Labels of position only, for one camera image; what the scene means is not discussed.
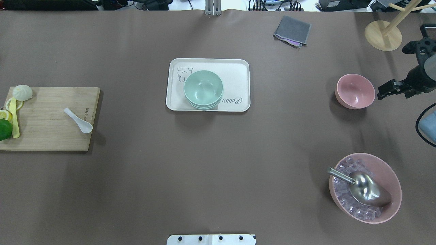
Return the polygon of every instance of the bowl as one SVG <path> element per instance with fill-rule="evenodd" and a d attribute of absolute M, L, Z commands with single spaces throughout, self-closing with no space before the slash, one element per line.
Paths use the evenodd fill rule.
<path fill-rule="evenodd" d="M 223 92 L 221 79 L 211 71 L 194 72 L 184 84 L 186 99 L 198 109 L 216 105 L 221 100 Z"/>
<path fill-rule="evenodd" d="M 334 91 L 338 102 L 349 109 L 362 109 L 374 102 L 375 90 L 371 82 L 358 74 L 342 76 Z"/>
<path fill-rule="evenodd" d="M 390 204 L 383 207 L 383 211 L 380 214 L 380 216 L 376 217 L 374 220 L 358 219 L 355 216 L 348 213 L 347 210 L 345 210 L 345 208 L 342 207 L 341 204 L 339 203 L 339 199 L 337 198 L 334 191 L 333 176 L 330 176 L 329 189 L 334 202 L 344 213 L 364 223 L 379 224 L 390 220 L 392 217 L 395 216 L 395 214 L 397 214 L 398 210 L 400 209 L 401 200 L 402 200 L 401 186 L 396 174 L 394 173 L 392 168 L 382 159 L 367 153 L 354 153 L 348 155 L 343 159 L 341 159 L 334 168 L 336 169 L 343 160 L 349 157 L 352 157 L 354 159 L 362 159 L 365 168 L 374 174 L 373 176 L 374 181 L 376 181 L 380 186 L 385 188 L 391 194 L 392 201 Z"/>

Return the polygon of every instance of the rectangular tray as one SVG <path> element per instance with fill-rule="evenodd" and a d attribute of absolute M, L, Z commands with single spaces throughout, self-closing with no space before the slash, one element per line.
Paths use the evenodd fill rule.
<path fill-rule="evenodd" d="M 183 86 L 188 76 L 207 70 L 218 75 L 224 93 L 218 106 L 211 112 L 244 112 L 251 104 L 250 66 L 239 59 L 176 58 L 170 63 L 166 105 L 173 111 L 201 111 L 189 104 Z"/>

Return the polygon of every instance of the table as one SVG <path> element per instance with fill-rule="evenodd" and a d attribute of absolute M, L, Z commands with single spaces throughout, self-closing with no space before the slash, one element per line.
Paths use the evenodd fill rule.
<path fill-rule="evenodd" d="M 308 45 L 274 39 L 283 15 L 312 23 Z M 417 65 L 365 40 L 396 13 L 227 10 L 3 12 L 0 91 L 10 86 L 101 88 L 90 150 L 1 152 L 1 244 L 166 244 L 171 234 L 256 234 L 259 245 L 431 244 L 436 239 L 436 151 L 414 131 L 435 93 L 349 110 L 337 80 L 375 87 Z M 410 14 L 407 42 L 434 14 Z M 175 58 L 244 59 L 252 103 L 244 113 L 165 106 Z M 398 214 L 379 225 L 344 214 L 327 167 L 365 152 L 402 185 Z"/>

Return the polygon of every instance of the round wooden base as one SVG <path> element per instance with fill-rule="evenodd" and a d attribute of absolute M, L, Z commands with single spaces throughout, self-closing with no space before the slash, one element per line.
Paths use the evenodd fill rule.
<path fill-rule="evenodd" d="M 392 30 L 386 35 L 382 34 L 382 30 L 384 30 L 388 25 L 389 22 L 387 21 L 377 20 L 366 26 L 365 38 L 376 49 L 392 51 L 400 47 L 402 36 L 397 27 L 392 28 Z"/>

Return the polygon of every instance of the small pink bowl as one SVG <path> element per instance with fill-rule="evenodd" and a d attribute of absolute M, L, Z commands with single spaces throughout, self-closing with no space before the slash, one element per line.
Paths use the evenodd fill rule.
<path fill-rule="evenodd" d="M 384 206 L 383 211 L 381 212 L 380 217 L 375 218 L 374 220 L 360 220 L 353 215 L 349 214 L 344 207 L 341 206 L 339 203 L 338 198 L 336 197 L 336 194 L 334 192 L 333 187 L 333 176 L 330 176 L 329 180 L 329 188 L 330 188 L 330 195 L 332 196 L 334 202 L 336 205 L 346 214 L 349 216 L 364 222 L 368 224 L 379 224 L 386 222 L 390 220 L 392 217 L 397 214 L 398 210 L 400 209 L 401 200 L 402 200 L 402 192 L 401 192 L 401 186 L 400 182 L 398 181 L 397 175 L 394 173 L 391 167 L 387 163 L 385 163 L 382 159 L 373 156 L 371 154 L 367 153 L 354 153 L 351 155 L 348 155 L 344 157 L 342 160 L 339 161 L 338 164 L 334 167 L 335 169 L 337 166 L 345 159 L 352 157 L 353 159 L 362 159 L 366 169 L 371 171 L 374 174 L 373 179 L 383 188 L 385 188 L 391 195 L 392 195 L 392 201 L 391 204 Z"/>
<path fill-rule="evenodd" d="M 334 91 L 339 103 L 349 109 L 362 109 L 374 102 L 375 90 L 371 82 L 357 74 L 342 76 Z"/>

